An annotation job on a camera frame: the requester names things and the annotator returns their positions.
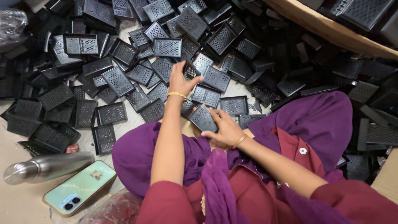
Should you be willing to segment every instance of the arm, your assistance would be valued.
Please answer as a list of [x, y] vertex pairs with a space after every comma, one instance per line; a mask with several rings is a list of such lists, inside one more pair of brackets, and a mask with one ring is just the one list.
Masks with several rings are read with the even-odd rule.
[[[196, 77], [190, 82], [186, 81], [182, 74], [184, 64], [185, 61], [173, 66], [169, 91], [187, 96], [203, 78]], [[179, 117], [183, 100], [184, 98], [178, 95], [171, 95], [167, 98], [164, 118], [152, 160], [151, 185], [159, 181], [171, 181], [182, 186], [185, 156]]]
[[[203, 136], [216, 139], [229, 146], [234, 146], [245, 136], [239, 125], [225, 111], [212, 110], [210, 108], [210, 113], [219, 126], [219, 132], [215, 134], [206, 131], [202, 132]], [[302, 196], [310, 198], [319, 186], [327, 184], [324, 179], [313, 174], [311, 171], [283, 155], [264, 147], [252, 138], [245, 138], [238, 146], [244, 153], [260, 163], [274, 179], [287, 183]]]

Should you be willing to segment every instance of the clear plastic bag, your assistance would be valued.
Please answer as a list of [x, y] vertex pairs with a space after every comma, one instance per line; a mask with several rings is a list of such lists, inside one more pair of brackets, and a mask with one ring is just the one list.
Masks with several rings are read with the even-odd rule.
[[112, 195], [101, 206], [86, 214], [79, 224], [135, 223], [140, 201], [126, 188]]

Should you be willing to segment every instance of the phone camera lens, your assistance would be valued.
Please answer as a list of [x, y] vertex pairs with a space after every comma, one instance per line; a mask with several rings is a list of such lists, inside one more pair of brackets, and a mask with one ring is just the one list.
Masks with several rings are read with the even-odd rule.
[[73, 208], [73, 205], [71, 203], [66, 204], [64, 207], [65, 210], [71, 210], [72, 208]]
[[72, 199], [72, 202], [75, 203], [75, 204], [77, 204], [77, 203], [80, 202], [80, 198], [74, 198], [74, 199]]

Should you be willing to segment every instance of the woman's right hand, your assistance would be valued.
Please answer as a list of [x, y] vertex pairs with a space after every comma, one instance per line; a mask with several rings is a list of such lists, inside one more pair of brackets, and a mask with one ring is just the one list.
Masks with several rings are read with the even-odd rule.
[[234, 146], [245, 133], [240, 129], [239, 125], [223, 110], [209, 109], [213, 120], [219, 127], [219, 132], [216, 134], [211, 131], [202, 132], [202, 136], [215, 139], [229, 146]]

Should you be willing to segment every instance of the floor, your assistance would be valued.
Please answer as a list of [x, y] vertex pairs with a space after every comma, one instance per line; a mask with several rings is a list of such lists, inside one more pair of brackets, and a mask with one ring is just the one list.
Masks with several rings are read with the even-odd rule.
[[[33, 8], [34, 11], [40, 9], [46, 0], [32, 0], [28, 1], [28, 4]], [[131, 21], [122, 21], [121, 23], [121, 32], [119, 37], [129, 43], [128, 40], [128, 32], [136, 30], [140, 28], [140, 24], [138, 22]], [[149, 92], [151, 89], [147, 89], [142, 86], [144, 92]], [[254, 104], [255, 99], [251, 97], [251, 94], [246, 90], [245, 86], [242, 84], [236, 84], [236, 81], [231, 80], [227, 91], [222, 97], [230, 97], [230, 96], [242, 96], [246, 95], [248, 97], [248, 103]], [[91, 99], [88, 94], [86, 94], [86, 99]], [[96, 97], [95, 100], [98, 101], [98, 106], [106, 105], [106, 103]], [[142, 118], [134, 111], [126, 97], [122, 97], [118, 99], [116, 102], [122, 101], [126, 107], [126, 112], [128, 116], [128, 120], [122, 123], [114, 124], [116, 140], [123, 136], [126, 132], [134, 129], [141, 124], [144, 124]], [[0, 113], [5, 111], [12, 103], [12, 100], [2, 100], [0, 101]], [[262, 107], [263, 114], [269, 114], [270, 110]], [[250, 109], [250, 114], [260, 114], [258, 111], [253, 111]], [[193, 136], [192, 129], [193, 125], [186, 119], [181, 118], [183, 121], [181, 123], [181, 128], [183, 133], [188, 136]], [[29, 160], [31, 156], [29, 153], [23, 149], [17, 142], [25, 141], [27, 138], [24, 136], [20, 136], [11, 132], [7, 132], [7, 122], [0, 118], [0, 136], [2, 141], [0, 141], [0, 148], [2, 150], [2, 156], [0, 157], [0, 171], [5, 170], [6, 167], [13, 163], [23, 162]], [[78, 129], [78, 131], [82, 134], [78, 143], [81, 151], [90, 151], [95, 155], [95, 147], [92, 145], [93, 137], [91, 133], [91, 129]], [[106, 164], [113, 167], [113, 162], [111, 155], [104, 156], [95, 156], [96, 160], [102, 160]], [[45, 205], [41, 198], [42, 196], [67, 179], [68, 176], [60, 177], [55, 180], [47, 181], [45, 183], [40, 184], [20, 184], [20, 185], [7, 185], [5, 182], [0, 181], [0, 211], [2, 217], [2, 223], [24, 223], [24, 224], [47, 224], [47, 223], [75, 223], [77, 222], [86, 212], [86, 210], [80, 211], [75, 216], [65, 219], [55, 219], [57, 217], [56, 214], [51, 214], [47, 205]], [[116, 179], [113, 185], [110, 188], [110, 193], [116, 193], [119, 190], [123, 189], [124, 186], [120, 182], [119, 179]]]

